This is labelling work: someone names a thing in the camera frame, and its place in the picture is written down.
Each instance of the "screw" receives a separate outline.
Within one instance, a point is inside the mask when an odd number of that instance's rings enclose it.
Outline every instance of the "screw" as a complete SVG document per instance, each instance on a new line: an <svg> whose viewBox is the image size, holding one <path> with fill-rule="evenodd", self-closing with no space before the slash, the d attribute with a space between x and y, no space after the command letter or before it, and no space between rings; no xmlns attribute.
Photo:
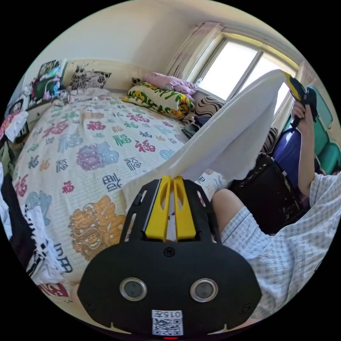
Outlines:
<svg viewBox="0 0 341 341"><path fill-rule="evenodd" d="M243 308L243 313L248 313L251 310L251 304L247 304L244 308Z"/></svg>
<svg viewBox="0 0 341 341"><path fill-rule="evenodd" d="M166 256L166 257L173 257L175 255L175 251L173 248L165 248L163 250L163 254Z"/></svg>
<svg viewBox="0 0 341 341"><path fill-rule="evenodd" d="M88 310L94 310L95 309L95 305L93 303L89 302L89 303L86 303L85 305L86 305L86 308Z"/></svg>

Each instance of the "leg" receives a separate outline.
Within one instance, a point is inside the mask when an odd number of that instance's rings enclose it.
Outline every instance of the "leg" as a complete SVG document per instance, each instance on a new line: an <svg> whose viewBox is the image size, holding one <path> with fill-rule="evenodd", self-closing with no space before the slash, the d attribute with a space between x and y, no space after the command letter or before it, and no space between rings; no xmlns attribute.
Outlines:
<svg viewBox="0 0 341 341"><path fill-rule="evenodd" d="M223 232L232 218L244 207L241 200L228 189L218 191L213 196L211 205L216 214L220 233Z"/></svg>

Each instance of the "qr code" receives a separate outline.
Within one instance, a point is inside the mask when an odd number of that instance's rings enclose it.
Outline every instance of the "qr code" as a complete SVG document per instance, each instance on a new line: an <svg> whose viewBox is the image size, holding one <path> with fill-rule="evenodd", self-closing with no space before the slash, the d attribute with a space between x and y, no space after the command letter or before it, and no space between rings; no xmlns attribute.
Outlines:
<svg viewBox="0 0 341 341"><path fill-rule="evenodd" d="M163 336L183 335L182 319L153 318L153 334Z"/></svg>

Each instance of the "person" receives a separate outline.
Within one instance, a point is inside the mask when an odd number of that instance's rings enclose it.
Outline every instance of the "person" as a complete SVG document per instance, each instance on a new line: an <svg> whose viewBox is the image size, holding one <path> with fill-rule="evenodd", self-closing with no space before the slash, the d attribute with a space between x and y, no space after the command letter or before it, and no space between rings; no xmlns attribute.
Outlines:
<svg viewBox="0 0 341 341"><path fill-rule="evenodd" d="M301 152L299 190L309 197L310 210L276 235L264 234L252 214L228 189L212 198L222 244L241 254L252 266L262 298L250 320L260 321L283 307L311 278L335 235L341 216L341 173L315 174L314 125L309 105L295 102L291 116L299 117Z"/></svg>

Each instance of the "window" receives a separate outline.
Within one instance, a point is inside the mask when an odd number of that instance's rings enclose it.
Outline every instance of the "window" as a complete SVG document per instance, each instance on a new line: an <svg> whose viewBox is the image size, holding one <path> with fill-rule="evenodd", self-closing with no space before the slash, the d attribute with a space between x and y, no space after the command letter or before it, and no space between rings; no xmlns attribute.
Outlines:
<svg viewBox="0 0 341 341"><path fill-rule="evenodd" d="M224 40L203 68L199 85L205 92L229 101L269 71L281 69L293 77L296 71L257 47ZM278 92L275 113L289 92L283 84Z"/></svg>

